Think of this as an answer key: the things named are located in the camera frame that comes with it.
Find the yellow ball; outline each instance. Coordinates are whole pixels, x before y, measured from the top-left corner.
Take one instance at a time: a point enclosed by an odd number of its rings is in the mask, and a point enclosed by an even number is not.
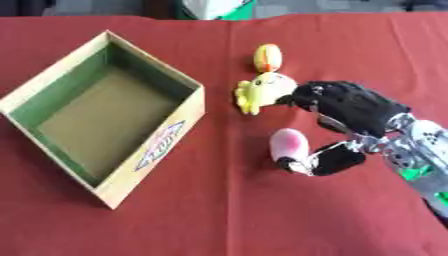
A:
[[[275,72],[282,65],[280,48],[275,44],[264,44],[254,54],[254,64],[258,72]]]

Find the yellow toy duck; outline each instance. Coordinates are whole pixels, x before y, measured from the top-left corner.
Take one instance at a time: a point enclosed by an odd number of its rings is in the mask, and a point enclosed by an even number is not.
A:
[[[257,115],[260,107],[275,104],[279,98],[292,94],[296,88],[297,84],[293,79],[279,73],[266,72],[252,82],[239,82],[235,97],[243,114]]]
[[[241,81],[235,89],[236,103],[243,114],[257,115],[260,107],[275,104],[282,96],[292,94],[297,88],[296,82],[279,73],[275,73],[282,63],[278,46],[265,44],[258,47],[254,54],[254,65],[260,72],[252,82]]]

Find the red tablecloth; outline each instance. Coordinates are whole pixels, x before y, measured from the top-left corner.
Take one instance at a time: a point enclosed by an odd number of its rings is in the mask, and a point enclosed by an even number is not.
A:
[[[0,255],[446,256],[448,235],[379,156],[331,177],[273,167],[268,138],[340,139],[309,113],[232,105],[262,43],[298,82],[344,79],[448,126],[448,14],[291,15],[248,22],[137,17],[0,19],[0,96],[104,29],[206,86],[207,115],[116,211],[0,118]]]

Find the white object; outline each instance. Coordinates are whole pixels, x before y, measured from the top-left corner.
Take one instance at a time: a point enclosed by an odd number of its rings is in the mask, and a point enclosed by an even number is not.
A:
[[[184,6],[200,20],[214,20],[243,5],[244,0],[183,0]]]
[[[252,84],[263,88],[260,106],[273,105],[279,98],[292,94],[297,88],[294,79],[275,72],[266,72],[259,75],[252,81]]]
[[[280,129],[270,139],[271,156],[274,162],[282,157],[293,159],[289,167],[294,172],[312,175],[317,158],[309,157],[309,144],[303,133],[290,128]]]

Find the green box lining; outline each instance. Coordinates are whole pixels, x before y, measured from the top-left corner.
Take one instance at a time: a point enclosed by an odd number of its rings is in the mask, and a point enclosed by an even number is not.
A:
[[[118,45],[110,43],[11,113],[11,117],[15,121],[92,187],[98,186],[102,180],[97,180],[91,176],[66,152],[46,138],[38,127],[59,109],[99,81],[105,75],[108,65],[122,68],[145,82],[149,83],[151,81],[152,85],[155,85],[164,93],[169,93],[179,101],[183,101],[193,92],[193,89],[180,84],[179,81],[151,66],[146,61]]]

